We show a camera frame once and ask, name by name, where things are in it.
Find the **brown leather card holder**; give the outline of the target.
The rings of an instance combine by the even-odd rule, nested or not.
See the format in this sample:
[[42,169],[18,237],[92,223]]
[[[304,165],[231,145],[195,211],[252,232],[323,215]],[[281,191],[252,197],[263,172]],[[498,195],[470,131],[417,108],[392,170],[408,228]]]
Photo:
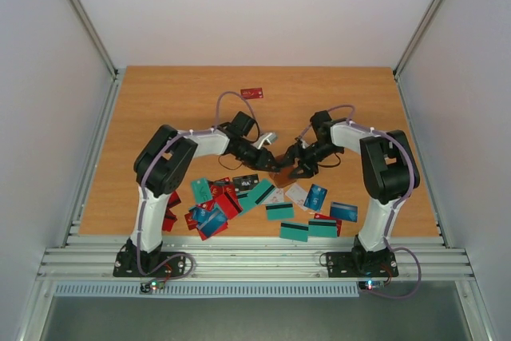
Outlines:
[[268,176],[277,188],[286,188],[297,181],[297,179],[291,175],[294,170],[295,167],[292,165],[282,168],[278,172],[270,172],[268,173]]

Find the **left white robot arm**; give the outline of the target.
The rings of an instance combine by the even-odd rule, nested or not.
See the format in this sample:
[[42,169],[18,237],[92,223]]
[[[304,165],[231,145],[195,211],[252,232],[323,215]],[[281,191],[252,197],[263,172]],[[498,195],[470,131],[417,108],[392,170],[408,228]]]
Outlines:
[[134,163],[139,193],[136,223],[131,236],[117,253],[114,272],[119,276],[150,276],[173,256],[164,258],[162,226],[170,196],[183,182],[192,161],[198,157],[233,155],[256,171],[279,168],[266,147],[274,132],[261,133],[252,142],[247,135],[254,118],[239,112],[233,121],[205,130],[177,130],[162,125]]

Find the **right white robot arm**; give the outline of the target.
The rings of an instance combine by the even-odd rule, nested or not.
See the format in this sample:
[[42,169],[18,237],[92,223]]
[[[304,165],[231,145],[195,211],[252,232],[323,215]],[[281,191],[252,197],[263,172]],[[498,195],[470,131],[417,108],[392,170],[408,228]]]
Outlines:
[[380,131],[349,118],[334,120],[326,111],[310,119],[316,142],[295,139],[278,159],[281,167],[293,166],[290,178],[311,178],[325,158],[346,149],[360,156],[362,179],[370,197],[366,219],[347,257],[348,265],[363,276],[390,260],[388,240],[399,210],[420,175],[407,135],[402,130]]

